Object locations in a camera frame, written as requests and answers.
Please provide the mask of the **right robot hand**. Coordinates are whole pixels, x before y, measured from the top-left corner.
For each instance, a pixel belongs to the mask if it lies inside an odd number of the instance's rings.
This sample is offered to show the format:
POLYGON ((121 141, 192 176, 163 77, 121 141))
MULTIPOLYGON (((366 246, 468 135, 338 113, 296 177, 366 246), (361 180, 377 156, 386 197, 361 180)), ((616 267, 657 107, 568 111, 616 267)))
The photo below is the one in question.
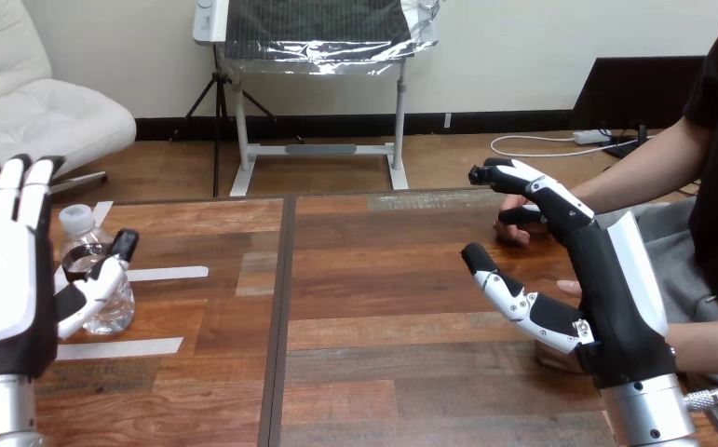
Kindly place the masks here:
POLYGON ((582 287, 578 307, 527 291, 477 242, 461 256, 486 299, 522 332, 577 356, 599 389, 677 372, 669 324, 634 217, 598 224, 593 210, 547 174, 521 161, 488 158, 468 172, 473 185, 522 195, 524 212, 546 223, 568 253, 582 287))

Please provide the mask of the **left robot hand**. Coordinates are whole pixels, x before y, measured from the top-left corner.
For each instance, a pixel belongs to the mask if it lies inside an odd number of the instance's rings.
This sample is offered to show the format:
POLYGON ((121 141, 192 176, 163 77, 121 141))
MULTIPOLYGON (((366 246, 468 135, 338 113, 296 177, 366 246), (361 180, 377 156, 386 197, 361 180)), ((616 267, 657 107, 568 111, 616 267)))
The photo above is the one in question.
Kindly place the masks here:
POLYGON ((59 340, 105 307, 139 242, 138 232, 120 230, 104 259, 55 289, 50 183, 63 162, 19 154, 0 164, 0 375, 40 377, 59 340))

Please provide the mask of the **person's hand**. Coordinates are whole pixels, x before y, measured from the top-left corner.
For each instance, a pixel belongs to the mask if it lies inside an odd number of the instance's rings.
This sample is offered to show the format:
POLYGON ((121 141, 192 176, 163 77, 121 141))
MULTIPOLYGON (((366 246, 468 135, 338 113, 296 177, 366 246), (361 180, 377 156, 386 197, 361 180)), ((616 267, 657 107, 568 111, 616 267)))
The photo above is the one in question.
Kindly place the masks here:
MULTIPOLYGON (((524 196, 507 195, 501 203, 499 211, 511 210, 529 204, 530 201, 524 196)), ((500 240, 522 247, 528 246, 532 237, 538 239, 549 235, 544 223, 506 224, 501 222, 500 216, 496 217, 493 229, 500 240)))
MULTIPOLYGON (((581 286, 576 280, 560 279, 557 281, 557 287, 571 296, 577 298, 582 296, 581 286)), ((535 360, 540 366, 557 371, 578 374, 585 372, 575 355, 564 354, 538 341, 535 341, 535 360)))

